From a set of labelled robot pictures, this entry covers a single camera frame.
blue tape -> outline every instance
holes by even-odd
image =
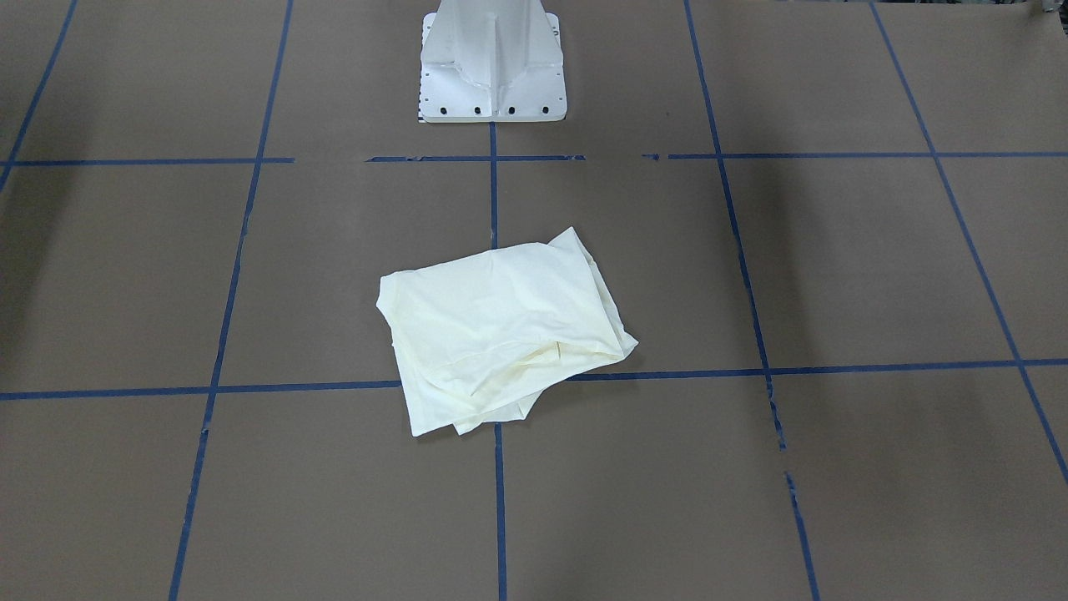
[[[894,51],[894,45],[890,41],[890,34],[886,33],[886,28],[882,25],[882,19],[879,17],[879,11],[876,9],[875,3],[868,4],[871,9],[871,16],[875,17],[876,26],[879,28],[879,33],[882,34],[882,39],[886,45],[886,51],[890,52],[891,61],[894,63],[894,68],[897,69],[897,76],[901,80],[901,86],[905,88],[905,94],[909,98],[909,104],[912,106],[912,112],[916,115],[916,123],[920,124],[920,130],[924,135],[924,139],[927,141],[927,147],[930,148],[931,155],[934,158],[934,167],[938,169],[939,177],[942,179],[942,186],[945,188],[946,196],[949,199],[949,204],[953,206],[953,212],[957,217],[957,223],[960,225],[960,233],[964,236],[964,241],[968,243],[968,251],[972,254],[972,260],[975,262],[975,268],[979,271],[979,278],[983,280],[983,286],[987,289],[987,296],[990,297],[990,304],[993,306],[994,314],[998,316],[998,322],[1001,325],[1002,333],[1005,335],[1005,343],[1008,344],[1009,351],[1012,353],[1012,360],[1017,368],[1020,371],[1020,378],[1023,380],[1024,388],[1027,390],[1027,395],[1031,397],[1031,405],[1035,408],[1035,414],[1038,416],[1038,422],[1042,426],[1042,431],[1046,433],[1046,440],[1050,445],[1050,450],[1053,452],[1053,457],[1057,462],[1057,468],[1061,469],[1061,477],[1064,479],[1065,484],[1068,485],[1068,463],[1065,462],[1064,454],[1061,452],[1061,445],[1057,444],[1056,437],[1053,434],[1053,429],[1050,428],[1049,420],[1046,417],[1046,411],[1042,409],[1042,404],[1038,400],[1038,395],[1035,393],[1035,389],[1031,383],[1031,377],[1027,375],[1027,368],[1023,359],[1020,357],[1020,350],[1016,345],[1016,341],[1012,338],[1012,332],[1008,328],[1008,320],[1005,319],[1005,314],[1002,312],[1001,303],[998,302],[998,295],[994,294],[993,284],[990,282],[990,276],[987,274],[986,268],[983,266],[983,259],[979,257],[979,251],[975,247],[975,240],[972,239],[972,234],[968,228],[968,223],[964,221],[964,213],[960,209],[960,204],[957,202],[957,194],[953,191],[953,186],[949,185],[949,177],[945,173],[945,169],[942,167],[942,160],[939,158],[938,152],[934,149],[934,142],[931,140],[930,131],[927,129],[927,124],[924,122],[923,114],[920,113],[920,106],[916,104],[916,98],[912,94],[912,88],[909,85],[908,79],[905,77],[905,70],[901,68],[900,61],[897,60],[897,52]]]
[[[16,160],[15,167],[139,167],[151,164],[255,164],[260,162],[293,163],[292,156],[248,158],[96,158],[69,160]]]
[[[488,156],[373,156],[365,162],[486,162]]]
[[[948,158],[1032,158],[1065,157],[1068,152],[939,152],[937,155]]]
[[[710,369],[690,371],[633,371],[617,374],[580,374],[568,382],[615,382],[623,380],[690,380],[709,378],[747,378],[764,376],[763,369]]]
[[[48,399],[116,399],[123,397],[175,397],[207,395],[210,386],[175,386],[173,389],[101,389],[96,391],[42,391],[0,393],[0,401],[36,401]]]
[[[643,154],[646,158],[659,155]],[[1027,158],[1068,157],[1068,152],[725,152],[669,154],[670,160],[739,160],[765,158]]]
[[[498,248],[497,237],[497,123],[489,124],[489,247]]]
[[[786,475],[786,487],[790,491],[790,505],[794,507],[794,523],[798,527],[798,539],[801,542],[801,555],[804,557],[804,570],[808,574],[808,592],[812,601],[819,601],[819,584],[816,582],[816,568],[812,562],[812,549],[808,547],[808,533],[804,527],[804,518],[801,517],[801,506],[798,503],[798,489],[794,484],[794,477],[789,472]]]
[[[1068,366],[1068,358],[1054,360],[1023,360],[1023,365],[1027,367]]]
[[[1028,367],[1068,367],[1068,358],[1024,360]],[[949,371],[964,369],[1015,368],[1017,362],[936,362],[916,364],[870,364],[836,365],[811,367],[773,367],[772,376],[815,376],[826,374],[885,374],[906,371]],[[639,380],[707,380],[716,378],[763,377],[760,368],[709,369],[681,371],[629,371],[612,374],[580,374],[568,378],[568,382],[616,382]],[[94,399],[121,397],[173,397],[178,395],[207,395],[215,391],[218,395],[244,395],[252,393],[300,393],[315,391],[361,391],[374,389],[399,389],[399,380],[364,380],[350,382],[308,382],[285,384],[231,384],[211,386],[175,386],[158,389],[99,389],[80,391],[43,391],[0,393],[0,401],[28,401],[47,399]]]
[[[873,374],[901,371],[946,371],[956,369],[995,369],[1016,367],[1014,361],[994,362],[933,362],[920,364],[874,364],[874,365],[841,365],[821,367],[775,367],[771,368],[774,376],[812,376],[817,374]]]
[[[52,69],[56,68],[56,61],[59,59],[60,50],[63,48],[63,41],[66,39],[67,30],[70,29],[70,21],[74,19],[74,11],[78,7],[78,0],[70,0],[70,5],[67,6],[66,16],[63,17],[63,26],[60,27],[60,34],[56,38],[56,45],[52,46],[52,53],[48,57],[48,63],[45,65],[45,73],[41,75],[41,81],[37,83],[37,89],[33,92],[33,98],[30,100],[30,106],[26,109],[26,114],[22,116],[22,124],[18,127],[18,135],[15,136],[15,143],[11,146],[11,153],[7,155],[7,162],[3,167],[3,172],[0,172],[0,191],[3,191],[5,185],[7,185],[7,177],[11,176],[11,170],[15,164],[15,158],[18,157],[18,151],[22,147],[22,142],[26,141],[26,132],[30,129],[30,122],[33,121],[33,114],[37,112],[37,105],[41,104],[41,96],[45,93],[45,85],[48,84],[48,78],[52,76]]]
[[[182,537],[178,541],[178,551],[174,560],[174,572],[171,575],[171,589],[168,596],[169,601],[177,601],[178,588],[182,585],[182,572],[185,568],[186,551],[189,547],[189,534],[192,531],[193,513],[197,509],[197,494],[200,491],[200,478],[204,470],[204,457],[207,452],[207,438],[211,426],[211,416],[215,412],[215,401],[219,378],[222,374],[223,358],[226,352],[226,338],[230,334],[230,323],[234,314],[234,302],[237,297],[237,283],[241,273],[241,252],[245,248],[245,238],[249,233],[249,218],[252,215],[252,207],[255,202],[256,189],[260,184],[260,172],[263,168],[264,153],[267,147],[267,133],[270,130],[271,113],[274,109],[274,96],[278,93],[278,81],[282,74],[282,61],[285,57],[285,43],[289,35],[289,19],[293,17],[293,0],[286,0],[285,18],[282,20],[282,34],[278,45],[278,56],[274,59],[274,72],[271,75],[270,91],[267,94],[267,107],[264,110],[263,126],[260,130],[260,144],[256,148],[256,161],[252,169],[252,180],[249,184],[249,195],[245,203],[245,218],[241,221],[241,233],[237,240],[237,252],[234,255],[234,268],[230,276],[230,290],[226,294],[226,309],[222,317],[222,328],[219,332],[219,350],[215,359],[215,367],[211,370],[211,393],[208,394],[207,402],[204,407],[204,421],[201,426],[200,444],[197,447],[197,461],[193,464],[192,480],[189,485],[189,499],[186,502],[186,515],[182,524]]]
[[[502,162],[520,161],[552,161],[552,160],[585,160],[584,154],[532,154],[532,155],[504,155],[497,156],[497,160]]]
[[[786,437],[783,433],[783,425],[779,420],[779,406],[775,405],[774,384],[771,381],[770,365],[768,363],[768,351],[764,345],[764,332],[760,329],[760,316],[756,310],[756,295],[753,292],[753,282],[749,275],[749,265],[745,260],[745,247],[741,239],[741,230],[738,226],[738,215],[735,211],[734,196],[731,193],[731,180],[727,178],[726,163],[723,161],[723,148],[720,145],[720,133],[716,126],[716,113],[712,110],[712,96],[708,92],[708,81],[705,79],[705,65],[701,59],[701,47],[697,44],[697,32],[693,26],[693,12],[690,9],[690,0],[682,0],[686,7],[686,21],[690,29],[690,43],[693,45],[693,58],[697,63],[697,75],[701,78],[701,91],[705,96],[705,111],[708,113],[708,128],[712,133],[712,146],[716,149],[716,162],[720,171],[720,180],[723,184],[723,197],[727,205],[727,215],[731,218],[731,233],[734,234],[735,244],[738,247],[738,267],[741,270],[742,283],[745,285],[745,295],[749,297],[749,311],[753,320],[753,335],[756,337],[756,349],[760,355],[760,367],[764,368],[764,381],[768,391],[768,405],[771,408],[771,418],[775,426],[775,433],[779,436],[779,449],[786,450]]]
[[[504,536],[504,442],[501,424],[493,425],[493,463],[497,480],[497,598],[506,601],[508,598],[508,563],[505,554]]]
[[[492,128],[497,123],[490,123]],[[364,162],[536,162],[554,160],[585,160],[582,154],[531,154],[531,155],[443,155],[443,156],[373,156]]]
[[[308,384],[231,384],[219,386],[216,391],[220,395],[248,395],[252,393],[308,393],[314,391],[366,391],[399,388],[399,380],[373,380],[365,382],[312,382]]]

white metal mount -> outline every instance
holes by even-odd
[[[441,0],[423,19],[419,118],[560,121],[560,19],[540,0]]]

grid line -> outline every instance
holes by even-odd
[[[207,158],[75,158],[46,160],[9,160],[4,165],[12,167],[139,167],[150,164],[255,164],[278,163],[292,164],[297,161],[292,156],[256,157],[207,157]]]
[[[237,284],[241,273],[241,253],[245,249],[245,238],[249,233],[249,218],[255,204],[256,189],[260,185],[260,173],[263,169],[264,152],[267,147],[267,133],[270,129],[271,113],[274,108],[274,96],[278,92],[278,81],[282,73],[282,61],[285,57],[285,43],[289,34],[289,19],[293,16],[293,0],[286,0],[285,17],[282,20],[282,34],[278,44],[278,54],[274,59],[274,70],[271,75],[270,91],[267,94],[267,106],[264,109],[263,126],[260,130],[260,144],[256,148],[256,160],[252,168],[252,180],[249,183],[249,195],[245,203],[245,217],[241,221],[241,232],[237,239],[237,251],[234,255],[234,267],[230,276],[230,290],[226,295],[226,309],[223,312],[222,328],[219,332],[219,350],[216,353],[215,367],[211,370],[211,384],[204,407],[204,420],[201,425],[200,443],[197,447],[197,460],[193,463],[193,474],[189,485],[189,497],[186,502],[186,513],[182,524],[182,535],[174,559],[174,572],[171,576],[169,601],[177,601],[178,588],[182,585],[182,573],[185,568],[186,551],[189,548],[189,535],[192,531],[193,512],[197,509],[197,494],[200,491],[201,474],[204,471],[204,458],[207,452],[208,433],[215,402],[218,398],[219,379],[222,374],[223,359],[226,353],[226,338],[230,334],[230,323],[234,314],[234,303],[237,297]]]
[[[731,232],[734,234],[735,243],[738,247],[738,268],[741,271],[742,282],[745,285],[745,294],[749,297],[749,307],[753,319],[753,334],[756,337],[756,347],[760,354],[760,367],[764,369],[765,386],[768,392],[768,405],[771,408],[771,417],[775,426],[775,434],[779,437],[780,453],[786,452],[786,437],[783,433],[783,424],[779,418],[779,407],[775,404],[775,391],[772,383],[771,366],[768,362],[768,352],[764,344],[764,334],[760,330],[760,317],[756,310],[756,296],[753,292],[753,283],[749,275],[749,266],[745,263],[745,248],[741,239],[741,230],[738,227],[738,216],[735,212],[734,199],[731,194],[731,181],[727,177],[726,161],[723,157],[723,146],[720,143],[719,129],[716,126],[716,114],[712,110],[712,97],[708,91],[708,81],[705,77],[705,65],[701,59],[701,46],[697,43],[697,32],[693,23],[693,11],[690,7],[690,0],[682,0],[686,9],[687,26],[690,30],[690,43],[693,46],[693,59],[697,66],[697,75],[701,79],[701,91],[704,94],[705,111],[708,113],[708,126],[712,135],[712,146],[716,151],[716,163],[720,172],[720,180],[723,184],[723,199],[726,203],[727,215],[731,218]],[[795,526],[798,533],[798,541],[801,545],[801,553],[805,565],[805,575],[808,580],[808,589],[813,601],[819,601],[819,584],[816,580],[816,570],[813,566],[812,551],[808,548],[808,536],[805,533],[804,520],[801,516],[801,507],[797,499],[797,489],[794,478],[789,472],[784,473],[786,477],[787,490],[790,495],[790,504],[794,508]]]
[[[1027,367],[1068,367],[1068,358],[1023,360]],[[956,371],[976,369],[1016,368],[1015,360],[987,362],[932,362],[915,364],[857,364],[833,366],[773,367],[772,376],[815,376],[849,374],[895,374],[909,371]],[[722,378],[763,377],[761,368],[707,369],[677,371],[624,371],[607,374],[580,374],[568,378],[567,382],[618,382],[646,380],[712,380]],[[316,391],[365,391],[376,389],[399,389],[399,380],[354,380],[344,382],[289,382],[279,384],[221,384],[215,388],[216,395],[249,395],[256,393],[308,393]],[[171,386],[156,389],[85,389],[68,391],[27,391],[0,393],[0,402],[99,399],[122,397],[173,397],[179,395],[207,395],[211,386]]]
[[[661,155],[643,154],[645,158],[660,160]],[[669,153],[668,160],[756,160],[782,158],[1058,158],[1068,152],[713,152]]]
[[[74,20],[74,11],[78,7],[78,0],[70,0],[70,5],[67,6],[66,16],[63,18],[63,26],[60,27],[60,34],[56,38],[56,45],[52,47],[52,53],[48,57],[48,63],[45,65],[45,72],[41,75],[41,81],[37,83],[37,89],[33,92],[33,98],[30,100],[30,106],[26,109],[26,114],[22,116],[22,124],[18,127],[18,133],[15,136],[15,143],[11,146],[11,153],[7,155],[7,161],[3,165],[3,172],[0,172],[0,192],[3,191],[4,186],[7,185],[7,177],[11,176],[11,170],[15,165],[15,158],[18,157],[18,151],[22,148],[22,142],[26,141],[26,132],[30,129],[30,122],[33,121],[33,114],[37,111],[37,105],[41,104],[41,96],[45,93],[45,85],[48,84],[48,78],[52,76],[52,69],[56,67],[56,61],[60,57],[60,50],[63,49],[63,41],[66,39],[67,30],[70,29],[70,21]]]
[[[489,122],[489,247],[498,248],[497,220],[497,123]],[[501,423],[493,424],[493,481],[497,492],[497,598],[508,598],[507,538],[504,515],[504,432]]]
[[[894,63],[894,68],[897,70],[897,76],[901,80],[901,86],[905,88],[905,94],[908,96],[909,104],[912,106],[912,112],[916,116],[916,123],[920,125],[920,130],[924,135],[924,140],[927,141],[927,147],[930,149],[931,157],[934,160],[934,167],[938,168],[939,177],[942,179],[942,186],[945,188],[946,196],[949,199],[949,204],[953,206],[954,215],[957,217],[957,223],[960,225],[960,233],[963,235],[964,241],[968,243],[968,250],[972,254],[975,268],[979,272],[984,287],[986,287],[987,296],[990,297],[990,304],[994,310],[994,314],[998,316],[998,322],[1001,325],[1002,333],[1005,335],[1005,343],[1008,345],[1009,351],[1012,353],[1012,360],[1017,369],[1020,371],[1020,378],[1023,380],[1023,385],[1027,390],[1027,395],[1031,397],[1031,404],[1038,416],[1038,422],[1041,424],[1042,431],[1046,433],[1046,440],[1050,445],[1050,450],[1053,452],[1053,457],[1056,460],[1057,468],[1061,469],[1061,477],[1064,479],[1065,484],[1068,485],[1068,465],[1065,464],[1065,457],[1061,453],[1061,446],[1057,444],[1056,437],[1053,434],[1053,429],[1050,427],[1050,422],[1046,417],[1046,411],[1042,409],[1042,404],[1039,401],[1038,394],[1035,392],[1035,388],[1031,382],[1031,377],[1027,375],[1027,367],[1024,364],[1023,359],[1020,357],[1020,350],[1017,348],[1016,341],[1012,338],[1012,332],[1009,330],[1008,320],[1005,319],[1005,314],[1002,312],[1001,303],[998,302],[998,295],[994,292],[993,284],[990,281],[990,276],[987,274],[986,268],[983,266],[983,259],[979,257],[979,251],[975,246],[975,240],[972,239],[972,234],[968,228],[968,223],[964,221],[964,213],[960,209],[960,204],[957,202],[957,194],[954,193],[953,186],[949,185],[949,177],[946,175],[945,169],[942,167],[942,159],[934,148],[934,142],[931,140],[930,131],[927,130],[927,123],[924,121],[924,116],[920,112],[920,105],[916,104],[916,98],[912,94],[912,88],[909,85],[909,81],[905,77],[905,70],[901,68],[901,63],[897,60],[897,52],[894,51],[894,45],[890,41],[890,34],[886,33],[886,28],[882,23],[882,18],[879,17],[878,9],[876,9],[874,2],[868,4],[868,7],[871,9],[871,16],[875,17],[875,22],[879,28],[879,33],[882,34],[882,39],[886,45],[886,51],[890,52],[890,58]]]
[[[490,122],[496,140],[497,123]],[[364,162],[538,162],[553,160],[585,160],[584,154],[483,154],[424,155],[424,156],[373,156]]]
[[[716,113],[712,110],[712,96],[708,91],[708,81],[705,78],[705,64],[701,58],[701,46],[697,44],[697,32],[693,25],[693,12],[690,9],[690,0],[682,0],[686,9],[686,21],[690,30],[690,44],[693,46],[693,59],[697,67],[697,77],[701,80],[701,92],[704,94],[705,112],[708,116],[708,128],[712,135],[712,146],[716,148],[716,163],[720,172],[720,183],[723,186],[723,197],[726,202],[727,217],[731,220],[731,233],[734,235],[735,246],[738,249],[738,268],[741,271],[742,284],[745,286],[745,296],[749,299],[750,317],[753,322],[753,335],[756,338],[756,350],[760,357],[760,367],[764,370],[764,383],[768,393],[768,404],[771,407],[771,418],[775,426],[775,434],[779,437],[779,450],[786,450],[786,437],[783,433],[783,425],[779,420],[779,408],[775,405],[775,390],[771,380],[771,366],[768,362],[768,351],[764,345],[764,332],[760,329],[760,316],[756,310],[756,295],[753,292],[753,282],[749,275],[749,264],[745,260],[745,246],[741,239],[741,230],[738,226],[738,215],[735,211],[734,196],[731,193],[731,180],[727,177],[726,162],[723,160],[723,147],[720,144],[720,131],[716,126]]]

cloth fold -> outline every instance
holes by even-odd
[[[384,275],[377,307],[414,437],[525,420],[547,388],[638,345],[574,227],[549,243]]]

crumpled fabric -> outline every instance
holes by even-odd
[[[411,433],[525,420],[549,386],[638,345],[574,227],[381,278]]]

